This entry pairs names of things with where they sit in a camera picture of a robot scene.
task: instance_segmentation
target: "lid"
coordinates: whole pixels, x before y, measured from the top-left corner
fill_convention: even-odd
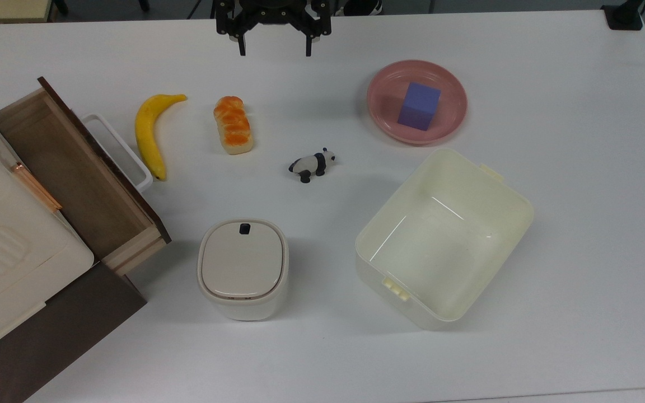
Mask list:
[[[282,273],[283,244],[269,225],[228,222],[205,242],[200,278],[221,298],[257,298],[277,285]]]

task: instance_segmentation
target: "black clamp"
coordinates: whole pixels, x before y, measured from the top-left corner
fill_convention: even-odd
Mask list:
[[[644,0],[627,0],[620,6],[602,6],[609,28],[615,31],[640,31],[643,23],[638,7],[643,2]]]
[[[312,54],[313,39],[331,33],[328,0],[312,0],[310,3],[319,16],[317,20],[305,10],[306,0],[240,0],[241,11],[236,16],[233,15],[235,0],[214,1],[216,29],[219,34],[230,35],[238,41],[241,56],[245,56],[245,33],[258,24],[290,24],[301,31],[306,38],[305,56]]]

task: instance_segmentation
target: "toy panda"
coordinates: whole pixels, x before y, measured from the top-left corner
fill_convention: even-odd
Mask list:
[[[325,168],[333,161],[335,161],[335,154],[328,151],[327,148],[323,148],[322,153],[298,158],[294,163],[290,164],[290,168],[287,170],[300,175],[300,181],[306,184],[310,182],[310,175],[313,172],[317,176],[325,175]]]

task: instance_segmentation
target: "dark brown panel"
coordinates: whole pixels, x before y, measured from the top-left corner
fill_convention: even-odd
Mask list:
[[[0,340],[0,403],[25,401],[144,304],[127,280],[94,266]]]

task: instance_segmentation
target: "wooden drawer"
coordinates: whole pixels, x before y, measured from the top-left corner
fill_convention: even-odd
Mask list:
[[[161,219],[44,77],[0,110],[0,132],[93,252],[118,275],[171,242]]]

